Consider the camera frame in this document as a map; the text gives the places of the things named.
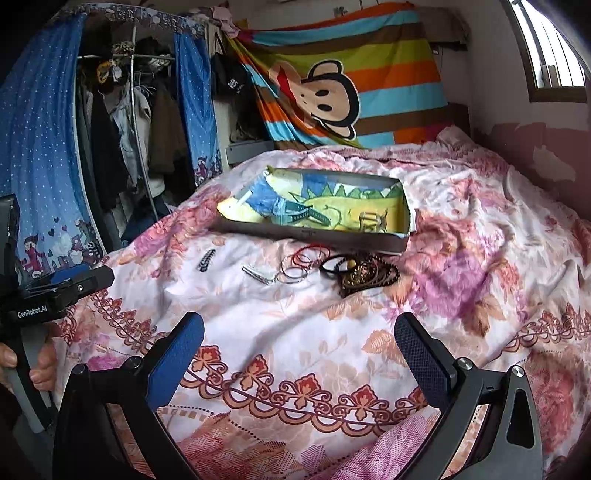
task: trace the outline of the bedspread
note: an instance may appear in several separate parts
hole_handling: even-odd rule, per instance
[[[400,280],[341,299],[318,271],[292,285],[247,277],[243,264],[277,268],[303,246],[208,229],[217,203],[267,165],[401,179],[416,232],[389,259]],[[211,248],[202,273],[197,264]],[[439,413],[394,342],[397,316],[413,312],[454,356],[525,368],[550,470],[591,410],[590,262],[588,223],[454,127],[423,146],[265,153],[208,182],[105,259],[113,286],[60,323],[67,348],[56,396],[76,363],[118,367],[191,310],[204,318],[205,340],[159,414],[204,479],[393,478]],[[114,415],[134,464],[149,471]]]

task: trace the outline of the polka dot curtain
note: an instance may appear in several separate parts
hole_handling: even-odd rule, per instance
[[[100,255],[74,144],[76,56],[85,15],[40,31],[0,87],[0,196],[21,209],[21,282]]]
[[[211,97],[211,65],[204,39],[174,36],[179,82],[179,104],[184,113],[187,143],[195,182],[203,184],[222,172],[216,118]]]

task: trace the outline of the blue gripper pad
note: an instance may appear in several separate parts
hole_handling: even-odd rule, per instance
[[[457,379],[452,355],[412,313],[398,316],[394,339],[429,405],[445,410]]]
[[[146,402],[152,411],[169,404],[204,336],[203,318],[195,312],[188,312],[170,332],[170,345],[148,374]]]
[[[51,277],[51,284],[57,285],[65,280],[70,280],[81,273],[90,270],[90,265],[81,263],[80,265],[76,265],[75,267],[65,268],[63,270],[58,270],[53,274]]]

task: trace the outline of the striped blanket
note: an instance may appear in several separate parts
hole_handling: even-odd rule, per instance
[[[280,149],[435,140],[447,101],[414,6],[386,3],[230,40]]]

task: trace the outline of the screw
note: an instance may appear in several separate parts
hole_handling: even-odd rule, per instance
[[[86,364],[75,365],[72,369],[72,375],[82,375],[84,372],[86,372],[87,369],[88,367],[86,366]]]
[[[135,370],[142,364],[142,358],[140,356],[130,356],[123,364],[127,370]]]
[[[469,358],[458,358],[457,364],[460,366],[462,370],[472,370],[472,367],[474,367],[472,360],[470,360]]]
[[[524,370],[519,365],[515,365],[511,368],[511,371],[516,377],[523,377],[525,375]]]

